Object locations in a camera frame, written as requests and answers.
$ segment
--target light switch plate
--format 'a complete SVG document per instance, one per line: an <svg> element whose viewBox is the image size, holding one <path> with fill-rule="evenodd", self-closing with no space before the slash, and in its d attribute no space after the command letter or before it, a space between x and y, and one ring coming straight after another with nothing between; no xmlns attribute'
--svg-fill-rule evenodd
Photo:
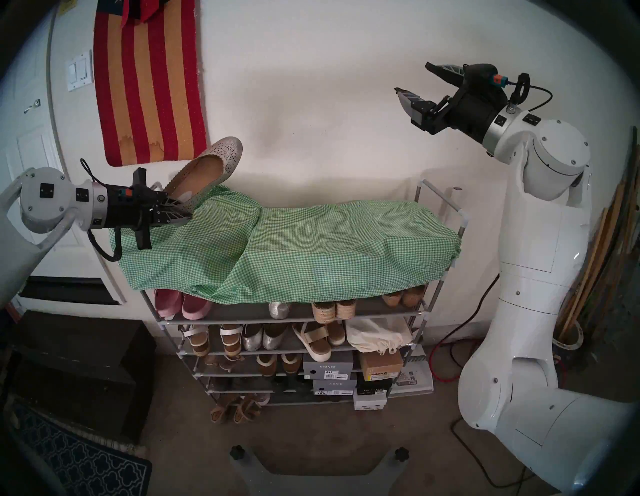
<svg viewBox="0 0 640 496"><path fill-rule="evenodd" d="M78 69L84 72L84 69L86 68L86 77L82 77L84 76L84 73L82 75L76 74L75 82L71 83L70 81L73 80L73 77L69 77L69 74L70 74L70 71L73 70L71 66L74 66L74 64L76 68L76 73ZM92 51L87 50L85 52L82 52L80 55L73 57L71 60L68 60L65 64L65 74L67 75L67 90L70 92L75 90L76 88L80 88L80 86L85 86L86 84L92 84L93 83Z"/></svg>

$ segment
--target blue patterned rug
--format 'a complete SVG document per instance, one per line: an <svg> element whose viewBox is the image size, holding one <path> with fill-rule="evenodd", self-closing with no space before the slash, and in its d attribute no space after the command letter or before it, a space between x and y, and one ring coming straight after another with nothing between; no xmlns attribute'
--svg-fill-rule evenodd
<svg viewBox="0 0 640 496"><path fill-rule="evenodd" d="M18 437L58 476L73 496L144 496L151 462L101 446L58 427L15 403Z"/></svg>

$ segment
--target door handle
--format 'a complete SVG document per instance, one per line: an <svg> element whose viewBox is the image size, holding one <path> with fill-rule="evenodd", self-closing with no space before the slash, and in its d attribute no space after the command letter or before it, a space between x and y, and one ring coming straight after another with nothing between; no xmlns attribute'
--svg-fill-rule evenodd
<svg viewBox="0 0 640 496"><path fill-rule="evenodd" d="M24 109L24 113L27 113L29 110L33 108L38 108L39 106L40 106L40 99L38 98L36 101L34 101L33 105L29 105L26 109Z"/></svg>

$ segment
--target pink shoe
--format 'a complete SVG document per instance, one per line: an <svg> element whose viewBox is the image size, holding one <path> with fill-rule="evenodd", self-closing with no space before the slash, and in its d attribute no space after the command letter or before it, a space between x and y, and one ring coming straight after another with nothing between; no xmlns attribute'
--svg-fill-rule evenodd
<svg viewBox="0 0 640 496"><path fill-rule="evenodd" d="M182 308L182 293L175 289L154 289L154 306L158 315L171 320Z"/></svg>
<svg viewBox="0 0 640 496"><path fill-rule="evenodd" d="M185 319L196 321L209 313L211 305L213 305L213 303L209 300L203 300L197 296L185 294L184 303L182 304L182 316Z"/></svg>

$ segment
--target striped rug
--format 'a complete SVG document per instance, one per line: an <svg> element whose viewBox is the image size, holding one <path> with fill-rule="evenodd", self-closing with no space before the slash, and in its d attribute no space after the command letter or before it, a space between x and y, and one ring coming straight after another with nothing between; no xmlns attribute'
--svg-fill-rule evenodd
<svg viewBox="0 0 640 496"><path fill-rule="evenodd" d="M99 0L95 93L109 165L190 160L206 148L196 58L195 0L156 0L146 22L122 0Z"/></svg>

